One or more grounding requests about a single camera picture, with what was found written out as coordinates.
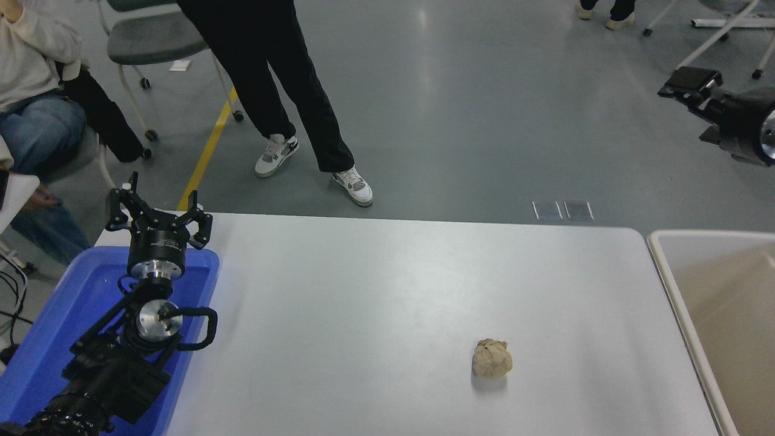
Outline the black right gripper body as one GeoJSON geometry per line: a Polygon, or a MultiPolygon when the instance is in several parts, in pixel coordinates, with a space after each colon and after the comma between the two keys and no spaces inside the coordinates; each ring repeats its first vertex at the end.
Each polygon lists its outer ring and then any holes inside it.
{"type": "Polygon", "coordinates": [[[734,136],[734,159],[772,167],[773,101],[773,87],[738,94],[722,92],[707,102],[705,118],[721,132],[734,136]]]}

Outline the seated person's resting hand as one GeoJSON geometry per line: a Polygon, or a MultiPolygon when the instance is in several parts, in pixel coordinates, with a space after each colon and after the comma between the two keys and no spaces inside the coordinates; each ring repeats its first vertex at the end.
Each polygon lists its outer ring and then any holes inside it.
{"type": "Polygon", "coordinates": [[[25,202],[22,210],[30,212],[46,210],[59,204],[60,202],[53,192],[46,185],[39,184],[28,201],[25,202]]]}

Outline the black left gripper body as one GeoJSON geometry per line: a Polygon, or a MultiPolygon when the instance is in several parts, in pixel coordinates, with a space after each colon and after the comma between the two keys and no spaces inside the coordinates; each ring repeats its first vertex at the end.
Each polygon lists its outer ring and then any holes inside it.
{"type": "Polygon", "coordinates": [[[150,260],[185,266],[186,244],[190,239],[187,225],[180,216],[164,212],[136,216],[132,223],[128,267],[150,260]]]}

